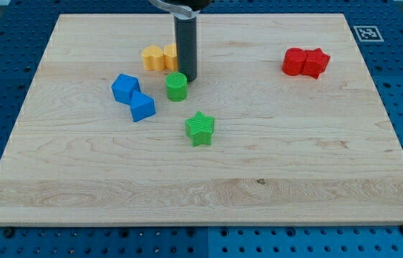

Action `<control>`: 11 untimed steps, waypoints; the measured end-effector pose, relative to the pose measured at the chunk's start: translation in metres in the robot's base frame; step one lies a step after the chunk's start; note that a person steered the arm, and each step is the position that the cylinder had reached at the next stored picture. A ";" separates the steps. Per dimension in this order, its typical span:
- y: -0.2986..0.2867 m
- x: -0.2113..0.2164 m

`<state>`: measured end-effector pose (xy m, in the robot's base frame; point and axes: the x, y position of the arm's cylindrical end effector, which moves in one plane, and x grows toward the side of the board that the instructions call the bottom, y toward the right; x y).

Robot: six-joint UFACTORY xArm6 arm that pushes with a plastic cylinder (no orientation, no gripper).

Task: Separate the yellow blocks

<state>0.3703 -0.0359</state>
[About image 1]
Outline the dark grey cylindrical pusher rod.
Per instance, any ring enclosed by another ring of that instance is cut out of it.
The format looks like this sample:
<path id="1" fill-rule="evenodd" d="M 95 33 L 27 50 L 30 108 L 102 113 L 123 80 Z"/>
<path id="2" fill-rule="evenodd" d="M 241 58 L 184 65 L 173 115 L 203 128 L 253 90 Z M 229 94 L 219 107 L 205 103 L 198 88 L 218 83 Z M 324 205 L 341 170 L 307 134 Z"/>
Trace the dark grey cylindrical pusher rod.
<path id="1" fill-rule="evenodd" d="M 175 43 L 178 55 L 178 71 L 183 73 L 188 82 L 198 75 L 197 56 L 197 19 L 174 17 Z"/>

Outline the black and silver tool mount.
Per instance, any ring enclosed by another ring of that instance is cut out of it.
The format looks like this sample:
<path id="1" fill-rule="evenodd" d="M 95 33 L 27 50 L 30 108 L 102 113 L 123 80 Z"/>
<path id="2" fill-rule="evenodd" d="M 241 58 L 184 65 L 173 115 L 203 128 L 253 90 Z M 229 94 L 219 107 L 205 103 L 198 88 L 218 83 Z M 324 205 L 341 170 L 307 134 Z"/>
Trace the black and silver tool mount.
<path id="1" fill-rule="evenodd" d="M 210 5 L 210 0 L 149 0 L 149 2 L 179 19 L 192 19 Z"/>

